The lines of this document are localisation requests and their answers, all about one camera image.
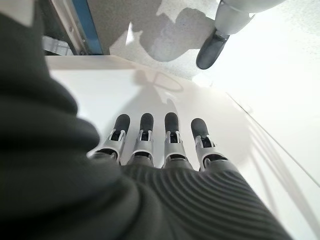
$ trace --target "blue metal frame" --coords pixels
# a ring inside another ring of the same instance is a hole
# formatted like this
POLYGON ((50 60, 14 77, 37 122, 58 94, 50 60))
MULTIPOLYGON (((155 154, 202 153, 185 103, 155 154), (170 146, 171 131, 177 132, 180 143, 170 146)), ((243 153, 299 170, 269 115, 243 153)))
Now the blue metal frame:
POLYGON ((103 55, 87 0, 72 0, 82 25, 90 55, 103 55))

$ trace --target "white surface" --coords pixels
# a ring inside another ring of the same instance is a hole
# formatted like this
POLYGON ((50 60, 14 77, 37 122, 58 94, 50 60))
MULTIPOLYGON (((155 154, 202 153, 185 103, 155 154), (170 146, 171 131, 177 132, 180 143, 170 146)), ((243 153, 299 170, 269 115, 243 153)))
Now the white surface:
POLYGON ((164 117, 176 112, 186 154, 199 168, 190 123, 205 120, 219 150, 239 169, 273 214, 297 240, 320 239, 320 190, 299 166, 225 93, 115 56, 49 56, 52 76, 71 91, 79 116, 101 140, 118 115, 131 118, 122 163, 132 153, 140 117, 154 117, 155 163, 163 164, 164 117))
POLYGON ((289 0, 258 14, 202 74, 228 92, 318 186, 319 12, 320 1, 289 0))

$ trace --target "robotic hand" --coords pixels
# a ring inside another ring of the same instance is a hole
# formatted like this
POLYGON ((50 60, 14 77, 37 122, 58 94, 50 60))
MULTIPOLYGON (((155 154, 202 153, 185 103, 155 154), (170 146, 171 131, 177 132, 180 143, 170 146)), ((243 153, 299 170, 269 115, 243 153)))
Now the robotic hand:
POLYGON ((215 30, 202 45, 196 58, 200 69, 210 68, 231 34, 246 26, 255 13, 270 9, 284 0, 221 0, 215 15, 215 30))

